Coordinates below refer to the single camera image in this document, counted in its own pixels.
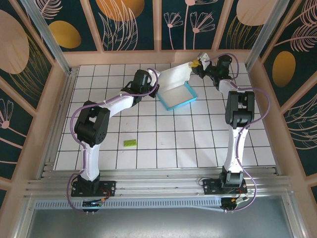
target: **mounting plate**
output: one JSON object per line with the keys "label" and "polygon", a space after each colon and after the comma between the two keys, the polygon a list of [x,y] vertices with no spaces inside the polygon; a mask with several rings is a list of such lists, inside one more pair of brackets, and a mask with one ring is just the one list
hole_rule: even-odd
{"label": "mounting plate", "polygon": [[219,195],[219,194],[240,194],[240,190],[242,193],[248,193],[246,181],[243,179],[240,188],[221,188],[220,179],[204,179],[203,180],[203,188],[205,195]]}
{"label": "mounting plate", "polygon": [[99,190],[93,194],[91,191],[84,191],[81,189],[80,184],[75,181],[71,191],[72,197],[105,197],[104,191],[109,190],[110,197],[114,196],[115,193],[115,181],[100,181]]}

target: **white tile floor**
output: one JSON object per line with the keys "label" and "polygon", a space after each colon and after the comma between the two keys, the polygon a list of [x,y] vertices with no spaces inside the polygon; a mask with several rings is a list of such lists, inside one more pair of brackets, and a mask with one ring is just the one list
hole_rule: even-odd
{"label": "white tile floor", "polygon": [[[250,86],[244,64],[240,64],[239,86]],[[56,170],[80,169],[82,155],[69,130],[73,112],[87,100],[103,101],[117,95],[138,69],[165,70],[171,64],[82,65],[64,125],[55,161]],[[235,72],[232,63],[230,72]],[[189,81],[198,99],[173,111],[166,111],[158,99],[145,97],[109,121],[101,144],[99,168],[152,169],[222,167],[228,146],[228,125],[224,120],[227,95],[213,86],[210,78],[192,75]],[[260,117],[256,105],[255,119]],[[123,147],[124,140],[137,140],[135,147]],[[275,165],[263,123],[253,125],[245,142],[243,164]]]}

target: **wall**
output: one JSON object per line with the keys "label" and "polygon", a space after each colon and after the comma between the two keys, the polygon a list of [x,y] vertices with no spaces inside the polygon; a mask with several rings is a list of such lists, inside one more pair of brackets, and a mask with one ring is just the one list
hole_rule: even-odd
{"label": "wall", "polygon": [[276,0],[41,2],[37,6],[67,61],[78,66],[185,62],[201,50],[230,50],[245,61]]}
{"label": "wall", "polygon": [[0,230],[39,168],[65,74],[15,1],[0,2]]}
{"label": "wall", "polygon": [[[264,123],[271,146],[281,172],[291,178],[311,237],[317,237],[317,2],[295,0],[287,8],[251,79],[270,94]],[[257,97],[263,112],[266,99]]]}

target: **flower illustration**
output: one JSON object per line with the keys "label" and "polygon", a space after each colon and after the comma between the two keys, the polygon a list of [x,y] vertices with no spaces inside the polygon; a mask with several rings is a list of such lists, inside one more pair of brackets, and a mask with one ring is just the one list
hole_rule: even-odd
{"label": "flower illustration", "polygon": [[[26,135],[23,135],[22,133],[14,130],[10,127],[10,120],[12,117],[12,113],[13,113],[13,102],[8,100],[7,103],[5,104],[4,100],[1,98],[0,99],[0,130],[1,129],[9,129],[9,130],[11,130],[11,131],[23,136],[23,137],[26,137]],[[3,141],[9,145],[12,145],[14,147],[22,149],[22,146],[15,144],[11,141],[8,141],[4,138],[0,137],[0,141]]]}
{"label": "flower illustration", "polygon": [[193,12],[190,14],[190,22],[192,24],[193,32],[194,32],[194,40],[193,40],[193,50],[195,49],[195,36],[200,32],[212,31],[215,28],[215,25],[212,24],[213,17],[211,13],[202,12],[197,18],[197,12]]}
{"label": "flower illustration", "polygon": [[217,1],[218,0],[185,0],[187,7],[186,7],[185,25],[184,25],[184,50],[186,49],[186,26],[187,26],[187,16],[188,16],[189,6],[210,4],[210,3],[215,3]]}
{"label": "flower illustration", "polygon": [[178,13],[173,12],[170,15],[168,12],[164,13],[164,19],[165,19],[165,22],[166,22],[167,27],[168,27],[169,40],[170,40],[170,44],[171,44],[172,50],[173,50],[174,46],[173,46],[172,34],[170,32],[170,29],[173,27],[176,27],[176,26],[182,26],[184,24],[184,22],[181,21],[181,16],[179,15],[179,12]]}

